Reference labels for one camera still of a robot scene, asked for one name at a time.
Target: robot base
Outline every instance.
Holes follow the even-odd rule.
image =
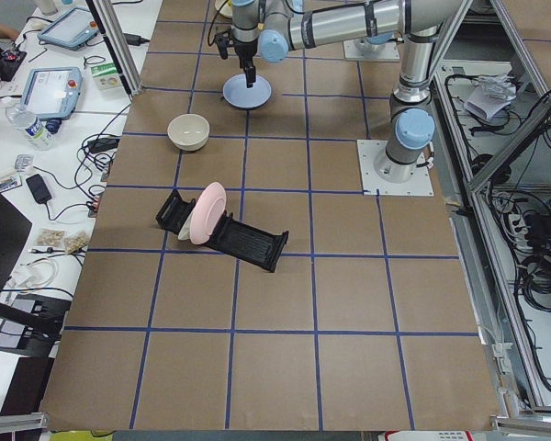
[[[388,182],[377,174],[374,161],[377,154],[386,148],[386,143],[380,140],[357,141],[364,195],[376,195],[379,192],[382,196],[434,196],[427,167],[416,168],[410,180],[401,184]],[[424,162],[422,154],[419,162]]]
[[[398,47],[394,42],[388,42],[379,45],[380,48],[376,51],[360,51],[355,46],[354,40],[347,40],[343,42],[343,49],[345,53],[345,60],[352,60],[358,62],[399,62],[400,56],[398,53]]]

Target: floor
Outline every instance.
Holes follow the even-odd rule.
[[[16,2],[0,0],[0,23],[22,29],[27,17],[31,16],[36,8],[33,0],[16,0]]]
[[[239,110],[221,96],[237,60],[205,43],[213,5],[163,4],[41,407],[51,428],[488,428],[434,171],[433,198],[362,193],[355,140],[388,138],[399,65],[346,62],[341,44],[257,60],[274,93]],[[210,122],[196,153],[165,136],[186,112]],[[236,218],[290,231],[274,274],[156,226],[173,187],[212,181]]]

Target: table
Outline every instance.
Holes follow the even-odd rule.
[[[341,45],[258,61],[272,98],[235,109],[221,88],[238,62],[204,43],[213,6],[161,7],[41,406],[51,429],[488,428],[494,385],[436,175],[433,198],[361,189],[354,140],[388,137],[399,67]],[[210,122],[196,153],[165,137],[186,112]],[[215,180],[236,219],[290,230],[274,274],[155,224],[173,187],[197,198]]]
[[[116,6],[115,10],[126,32],[136,33],[149,38],[152,34],[152,26],[155,23],[160,5],[161,0],[146,0],[142,5]],[[77,0],[71,6],[60,5],[60,14],[74,6],[85,6],[85,2]],[[35,15],[40,16],[39,11],[36,11]],[[96,37],[94,41],[99,40],[101,40],[101,37]],[[22,93],[30,69],[77,66],[84,76],[84,86],[78,106],[70,119],[63,122],[59,133],[54,136],[53,147],[46,152],[37,152],[10,126],[5,117],[5,106],[0,103],[0,175],[14,167],[14,161],[18,154],[33,154],[36,166],[53,172],[62,183],[71,186],[73,184],[73,173],[79,164],[76,153],[81,141],[86,136],[101,131],[130,102],[122,87],[100,90],[90,77],[89,71],[84,70],[84,56],[101,55],[106,57],[109,62],[111,61],[105,44],[98,44],[79,51],[67,51],[51,45],[47,46],[47,48],[48,50],[44,54],[33,60],[36,55],[43,52],[45,47],[38,44],[35,33],[28,34],[28,40],[21,47],[22,50],[28,52],[28,57],[21,65],[13,81],[2,84],[0,96]],[[131,47],[130,50],[135,63],[141,68],[145,59],[146,45]],[[119,116],[109,127],[108,131],[120,134],[125,121],[125,115]],[[59,212],[60,209],[73,203],[85,202],[86,197],[80,191],[62,189],[54,182],[51,176],[42,172],[40,173],[44,176],[53,195],[51,202],[53,211]],[[99,173],[95,173],[84,187],[88,188],[93,184],[100,184]],[[5,192],[4,196],[33,223],[25,249],[32,247],[36,242],[41,228],[58,229],[67,233],[74,233],[80,230],[90,233],[94,228],[94,219],[86,216],[87,209],[71,209],[62,215],[60,218],[62,222],[49,222],[45,209],[33,201],[26,185]],[[17,264],[31,262],[39,256],[40,254],[23,253]],[[59,258],[58,263],[59,273],[53,280],[52,285],[67,289],[73,293],[81,268],[72,257]],[[54,294],[53,297],[69,299],[64,294]],[[18,356],[0,352],[0,408],[4,401],[10,379],[12,378],[17,359]]]

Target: plastic bottle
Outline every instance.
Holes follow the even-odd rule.
[[[43,16],[52,16],[57,14],[57,6],[53,3],[53,0],[34,0],[35,5],[39,8]]]
[[[37,115],[27,109],[22,103],[16,103],[6,108],[6,118],[22,132],[27,141],[37,150],[49,150],[51,134],[45,129]]]

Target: smartphone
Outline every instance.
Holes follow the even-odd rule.
[[[51,192],[47,188],[43,177],[39,174],[27,178],[28,189],[33,195],[35,202],[38,204],[46,204],[52,199]]]

